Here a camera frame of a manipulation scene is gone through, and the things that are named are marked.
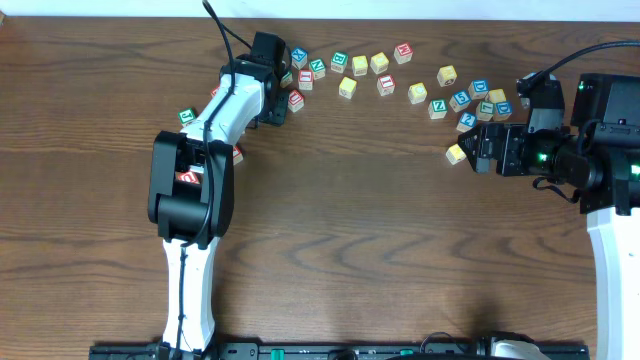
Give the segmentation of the blue 2 block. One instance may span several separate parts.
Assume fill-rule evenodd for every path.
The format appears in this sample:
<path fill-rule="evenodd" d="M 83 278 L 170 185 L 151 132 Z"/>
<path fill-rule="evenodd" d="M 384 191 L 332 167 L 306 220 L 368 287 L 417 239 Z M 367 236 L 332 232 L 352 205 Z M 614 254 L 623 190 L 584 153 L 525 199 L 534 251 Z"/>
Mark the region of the blue 2 block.
<path fill-rule="evenodd" d="M 476 126 L 476 124 L 477 124 L 477 117 L 474 114 L 469 112 L 463 112 L 458 120 L 456 130 L 461 133 L 464 133 L 473 129 Z"/>

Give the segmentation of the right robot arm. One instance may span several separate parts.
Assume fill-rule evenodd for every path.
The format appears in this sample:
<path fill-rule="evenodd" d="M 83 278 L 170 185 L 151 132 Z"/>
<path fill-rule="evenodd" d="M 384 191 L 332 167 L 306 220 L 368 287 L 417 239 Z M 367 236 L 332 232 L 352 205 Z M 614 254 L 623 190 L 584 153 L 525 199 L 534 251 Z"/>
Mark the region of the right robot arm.
<path fill-rule="evenodd" d="M 599 359 L 639 356 L 639 80 L 581 75 L 571 134 L 558 80 L 518 82 L 529 103 L 524 124 L 488 122 L 458 137 L 472 169 L 531 176 L 538 190 L 574 187 L 568 202 L 587 217 L 597 287 Z"/>

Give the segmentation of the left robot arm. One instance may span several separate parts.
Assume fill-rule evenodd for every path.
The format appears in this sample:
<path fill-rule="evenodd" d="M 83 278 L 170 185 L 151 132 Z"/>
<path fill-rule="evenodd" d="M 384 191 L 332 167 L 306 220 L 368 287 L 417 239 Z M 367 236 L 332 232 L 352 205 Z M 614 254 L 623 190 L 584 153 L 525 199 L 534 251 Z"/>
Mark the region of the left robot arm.
<path fill-rule="evenodd" d="M 287 113 L 281 60 L 242 57 L 221 70 L 215 95 L 179 132 L 153 143 L 148 217 L 158 228 L 169 272 L 167 359 L 200 359 L 215 333 L 217 246 L 234 210 L 233 151 L 252 122 L 280 126 Z"/>

